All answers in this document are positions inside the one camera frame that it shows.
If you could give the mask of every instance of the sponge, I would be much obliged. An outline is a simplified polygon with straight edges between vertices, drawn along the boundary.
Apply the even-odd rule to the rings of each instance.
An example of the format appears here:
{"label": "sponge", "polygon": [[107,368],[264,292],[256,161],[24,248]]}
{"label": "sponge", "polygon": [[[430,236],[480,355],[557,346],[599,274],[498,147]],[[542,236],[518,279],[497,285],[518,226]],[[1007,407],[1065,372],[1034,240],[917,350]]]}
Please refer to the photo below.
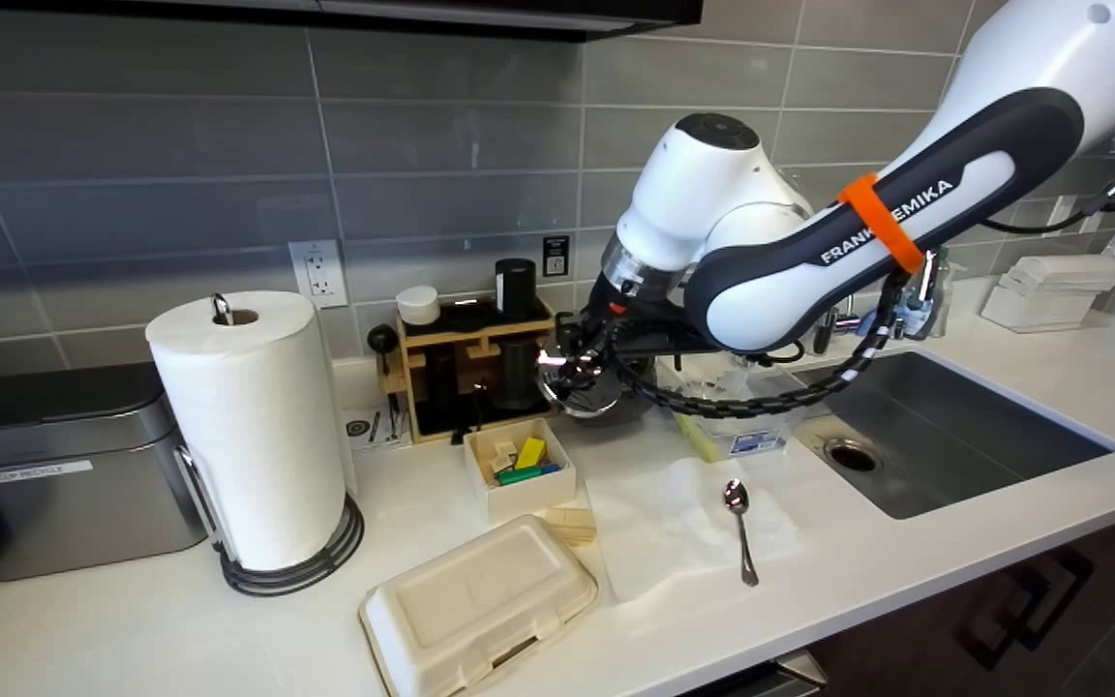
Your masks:
{"label": "sponge", "polygon": [[535,467],[548,456],[548,440],[542,436],[522,436],[514,467]]}

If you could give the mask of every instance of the black container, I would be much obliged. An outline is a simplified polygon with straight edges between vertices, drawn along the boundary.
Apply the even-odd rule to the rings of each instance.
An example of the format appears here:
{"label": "black container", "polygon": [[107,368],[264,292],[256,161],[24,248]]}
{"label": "black container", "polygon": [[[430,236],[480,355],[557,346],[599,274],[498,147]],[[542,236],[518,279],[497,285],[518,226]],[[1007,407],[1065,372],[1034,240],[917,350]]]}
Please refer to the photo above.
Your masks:
{"label": "black container", "polygon": [[535,315],[535,265],[531,260],[498,260],[497,265],[497,315],[509,320],[522,320]]}
{"label": "black container", "polygon": [[531,416],[542,400],[535,390],[535,341],[531,338],[513,338],[498,341],[498,387],[497,387],[497,407],[502,416]]}
{"label": "black container", "polygon": [[466,403],[457,400],[457,354],[453,346],[426,350],[426,411],[421,430],[466,426]]}

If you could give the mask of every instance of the metal spoon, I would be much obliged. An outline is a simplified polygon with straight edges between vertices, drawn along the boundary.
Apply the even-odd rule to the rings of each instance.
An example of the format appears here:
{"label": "metal spoon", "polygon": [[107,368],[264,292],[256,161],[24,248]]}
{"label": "metal spoon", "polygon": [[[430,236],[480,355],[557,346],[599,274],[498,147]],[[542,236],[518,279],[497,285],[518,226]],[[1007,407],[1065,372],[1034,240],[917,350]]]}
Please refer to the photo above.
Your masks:
{"label": "metal spoon", "polygon": [[746,485],[742,479],[728,479],[722,493],[726,509],[737,516],[741,523],[741,571],[742,571],[742,585],[760,585],[754,563],[751,563],[751,545],[746,545],[746,525],[742,516],[751,509]]}

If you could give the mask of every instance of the sink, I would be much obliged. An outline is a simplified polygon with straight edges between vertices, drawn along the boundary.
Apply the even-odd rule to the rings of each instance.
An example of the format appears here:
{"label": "sink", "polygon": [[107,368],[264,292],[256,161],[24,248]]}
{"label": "sink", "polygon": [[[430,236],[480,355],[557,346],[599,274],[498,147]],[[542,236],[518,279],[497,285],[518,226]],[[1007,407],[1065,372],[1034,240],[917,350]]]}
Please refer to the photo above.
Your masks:
{"label": "sink", "polygon": [[917,354],[875,359],[798,421],[798,440],[891,519],[1115,451]]}

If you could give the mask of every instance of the electrical outlet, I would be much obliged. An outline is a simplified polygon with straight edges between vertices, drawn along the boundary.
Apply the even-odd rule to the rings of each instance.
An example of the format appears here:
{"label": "electrical outlet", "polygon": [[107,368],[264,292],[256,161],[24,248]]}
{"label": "electrical outlet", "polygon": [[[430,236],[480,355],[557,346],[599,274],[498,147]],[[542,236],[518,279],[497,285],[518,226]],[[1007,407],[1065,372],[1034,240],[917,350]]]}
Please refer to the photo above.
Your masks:
{"label": "electrical outlet", "polygon": [[571,236],[542,240],[542,274],[548,279],[571,274]]}
{"label": "electrical outlet", "polygon": [[313,307],[347,307],[347,285],[341,279],[336,240],[296,240],[296,244],[288,244],[288,252],[289,252],[289,269],[296,269],[296,285]]}

